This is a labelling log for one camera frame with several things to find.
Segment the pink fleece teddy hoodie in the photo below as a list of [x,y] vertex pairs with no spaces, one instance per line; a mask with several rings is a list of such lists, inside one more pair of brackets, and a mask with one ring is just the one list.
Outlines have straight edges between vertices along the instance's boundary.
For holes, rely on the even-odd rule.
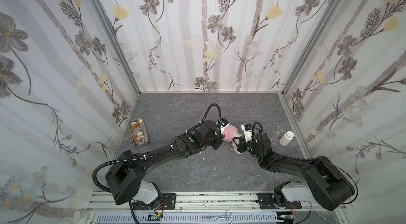
[[239,130],[233,125],[228,125],[223,131],[222,135],[224,136],[223,141],[231,142],[233,138],[239,137]]

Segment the white plush teddy bear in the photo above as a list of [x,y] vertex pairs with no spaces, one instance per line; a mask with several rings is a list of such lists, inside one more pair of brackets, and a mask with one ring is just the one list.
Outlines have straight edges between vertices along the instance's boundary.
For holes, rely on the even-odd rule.
[[243,152],[245,152],[245,137],[242,135],[238,135],[232,138],[232,146],[233,151],[236,154],[241,155]]

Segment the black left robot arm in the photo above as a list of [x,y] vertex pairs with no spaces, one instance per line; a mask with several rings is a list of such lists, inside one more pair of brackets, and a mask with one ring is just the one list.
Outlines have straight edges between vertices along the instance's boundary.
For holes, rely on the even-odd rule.
[[141,210],[164,207],[163,194],[157,184],[143,179],[149,170],[172,160],[188,158],[209,146],[214,150],[221,146],[224,138],[220,129],[221,122],[207,119],[213,107],[221,110],[216,103],[209,105],[203,119],[185,133],[176,136],[169,145],[140,154],[126,151],[117,159],[97,166],[92,174],[93,183],[110,193],[117,205],[127,203],[134,222],[138,224],[139,220],[135,215],[137,207]]

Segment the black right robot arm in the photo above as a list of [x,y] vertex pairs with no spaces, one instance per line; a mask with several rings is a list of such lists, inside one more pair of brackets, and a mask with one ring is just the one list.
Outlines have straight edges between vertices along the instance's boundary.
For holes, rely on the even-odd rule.
[[333,211],[356,195],[355,182],[344,175],[328,158],[295,158],[272,150],[266,134],[256,133],[254,139],[232,139],[238,153],[249,152],[257,158],[260,168],[272,173],[286,173],[304,179],[302,183],[285,182],[274,190],[274,203],[285,207],[291,202],[315,202]]

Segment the clear plastic measuring cup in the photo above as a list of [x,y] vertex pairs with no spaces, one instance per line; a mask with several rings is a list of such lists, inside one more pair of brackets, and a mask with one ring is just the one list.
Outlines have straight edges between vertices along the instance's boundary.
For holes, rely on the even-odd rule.
[[286,128],[284,127],[284,125],[278,125],[276,128],[276,135],[277,136],[283,136],[284,133],[286,132]]

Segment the white plastic bottle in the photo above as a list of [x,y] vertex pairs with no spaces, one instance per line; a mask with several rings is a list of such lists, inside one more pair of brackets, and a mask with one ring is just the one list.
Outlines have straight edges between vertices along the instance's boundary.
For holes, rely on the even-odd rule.
[[279,143],[282,146],[287,146],[294,139],[294,137],[295,137],[294,132],[287,131],[281,136]]

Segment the clear tray with small parts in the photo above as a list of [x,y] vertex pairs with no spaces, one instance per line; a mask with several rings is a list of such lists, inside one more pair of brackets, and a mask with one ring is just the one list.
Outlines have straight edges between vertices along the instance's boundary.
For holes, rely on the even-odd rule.
[[134,147],[148,145],[149,138],[142,118],[130,122],[130,132]]

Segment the steel scissors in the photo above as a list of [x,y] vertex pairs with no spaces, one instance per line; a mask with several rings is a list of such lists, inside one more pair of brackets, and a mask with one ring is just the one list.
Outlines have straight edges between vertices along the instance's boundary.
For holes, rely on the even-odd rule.
[[233,223],[231,210],[226,210],[223,215],[204,216],[202,219],[207,221],[225,221],[227,224]]

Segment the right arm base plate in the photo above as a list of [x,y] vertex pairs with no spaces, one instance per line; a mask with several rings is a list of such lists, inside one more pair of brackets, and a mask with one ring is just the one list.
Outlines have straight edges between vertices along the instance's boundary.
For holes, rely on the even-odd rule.
[[257,196],[261,210],[297,210],[302,208],[299,201],[289,202],[280,193],[258,193]]

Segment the aluminium mounting rail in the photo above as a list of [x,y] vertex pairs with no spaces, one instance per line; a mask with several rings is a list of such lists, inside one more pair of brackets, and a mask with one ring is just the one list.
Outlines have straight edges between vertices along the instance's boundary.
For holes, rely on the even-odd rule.
[[[301,201],[295,210],[261,210],[258,193],[236,192],[166,192],[176,193],[174,210],[135,210],[139,224],[226,224],[207,221],[204,216],[232,211],[233,224],[352,224],[345,206],[328,211],[317,203]],[[135,224],[127,203],[116,205],[111,195],[95,192],[86,209],[88,224]]]

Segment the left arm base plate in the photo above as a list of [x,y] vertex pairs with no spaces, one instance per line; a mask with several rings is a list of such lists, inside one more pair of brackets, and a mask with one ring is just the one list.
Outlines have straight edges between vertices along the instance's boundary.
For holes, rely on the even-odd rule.
[[174,210],[176,206],[176,193],[164,193],[158,195],[158,197],[151,203],[143,203],[141,201],[133,201],[132,207],[134,210]]

